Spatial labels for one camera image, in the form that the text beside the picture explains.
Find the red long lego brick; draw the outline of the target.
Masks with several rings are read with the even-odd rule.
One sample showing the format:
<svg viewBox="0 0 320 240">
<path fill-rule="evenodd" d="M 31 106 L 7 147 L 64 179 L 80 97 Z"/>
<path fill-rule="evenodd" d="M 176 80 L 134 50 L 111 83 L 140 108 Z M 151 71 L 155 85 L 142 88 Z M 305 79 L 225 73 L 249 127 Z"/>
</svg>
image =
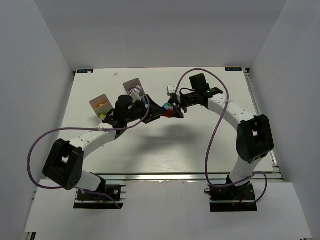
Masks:
<svg viewBox="0 0 320 240">
<path fill-rule="evenodd" d="M 162 117 L 169 117 L 170 115 L 172 115 L 174 112 L 173 111 L 167 111 L 166 113 L 162 114 Z"/>
</svg>

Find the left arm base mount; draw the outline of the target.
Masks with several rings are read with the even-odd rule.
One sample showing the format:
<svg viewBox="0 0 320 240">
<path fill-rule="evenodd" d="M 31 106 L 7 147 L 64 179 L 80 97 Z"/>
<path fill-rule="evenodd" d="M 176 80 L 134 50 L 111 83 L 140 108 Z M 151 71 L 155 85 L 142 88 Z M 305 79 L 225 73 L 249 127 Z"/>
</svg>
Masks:
<svg viewBox="0 0 320 240">
<path fill-rule="evenodd" d="M 124 206 L 127 186 L 107 184 L 104 193 L 92 194 L 77 190 L 73 204 L 74 209 L 82 210 L 120 210 Z"/>
</svg>

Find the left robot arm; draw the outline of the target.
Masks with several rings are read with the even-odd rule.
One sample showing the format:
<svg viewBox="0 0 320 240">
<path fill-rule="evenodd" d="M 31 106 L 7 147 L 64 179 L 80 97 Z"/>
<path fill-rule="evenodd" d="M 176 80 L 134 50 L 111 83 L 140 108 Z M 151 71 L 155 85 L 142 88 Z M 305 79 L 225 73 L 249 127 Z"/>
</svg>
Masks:
<svg viewBox="0 0 320 240">
<path fill-rule="evenodd" d="M 78 188 L 102 193 L 106 181 L 83 170 L 85 158 L 118 139 L 127 130 L 129 123 L 140 120 L 146 124 L 166 113 L 164 107 L 154 103 L 147 95 L 143 100 L 136 101 L 129 95 L 121 95 L 98 127 L 72 140 L 56 140 L 42 172 L 67 191 Z"/>
</svg>

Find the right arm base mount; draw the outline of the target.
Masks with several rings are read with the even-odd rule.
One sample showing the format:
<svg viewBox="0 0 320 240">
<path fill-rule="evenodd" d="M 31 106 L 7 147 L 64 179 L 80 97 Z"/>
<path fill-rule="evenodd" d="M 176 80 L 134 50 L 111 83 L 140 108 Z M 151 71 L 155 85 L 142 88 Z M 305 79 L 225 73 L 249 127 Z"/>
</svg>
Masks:
<svg viewBox="0 0 320 240">
<path fill-rule="evenodd" d="M 251 183 L 246 186 L 215 188 L 204 190 L 209 196 L 210 211 L 213 213 L 257 212 L 255 191 Z"/>
</svg>

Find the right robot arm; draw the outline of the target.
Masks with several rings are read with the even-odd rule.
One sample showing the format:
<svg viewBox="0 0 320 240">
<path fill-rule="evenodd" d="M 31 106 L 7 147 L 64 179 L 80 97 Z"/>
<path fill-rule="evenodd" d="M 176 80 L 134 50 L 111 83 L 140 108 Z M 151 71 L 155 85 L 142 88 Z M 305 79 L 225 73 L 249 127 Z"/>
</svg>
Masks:
<svg viewBox="0 0 320 240">
<path fill-rule="evenodd" d="M 181 93 L 176 85 L 167 87 L 169 103 L 176 111 L 187 111 L 189 107 L 201 105 L 220 116 L 236 130 L 238 159 L 227 177 L 227 187 L 246 185 L 258 163 L 274 149 L 270 121 L 264 114 L 254 115 L 233 103 L 226 91 L 210 88 L 205 75 L 200 73 L 189 78 L 191 91 Z"/>
</svg>

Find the blue round toy piece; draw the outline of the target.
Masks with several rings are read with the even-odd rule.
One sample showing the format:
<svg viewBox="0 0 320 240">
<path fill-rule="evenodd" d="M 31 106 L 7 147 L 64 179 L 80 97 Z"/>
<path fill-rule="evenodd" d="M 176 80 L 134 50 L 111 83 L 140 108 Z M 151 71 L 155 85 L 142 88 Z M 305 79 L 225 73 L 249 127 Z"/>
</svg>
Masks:
<svg viewBox="0 0 320 240">
<path fill-rule="evenodd" d="M 174 111 L 174 105 L 166 102 L 163 106 L 164 109 L 166 109 L 167 111 L 173 112 Z"/>
</svg>

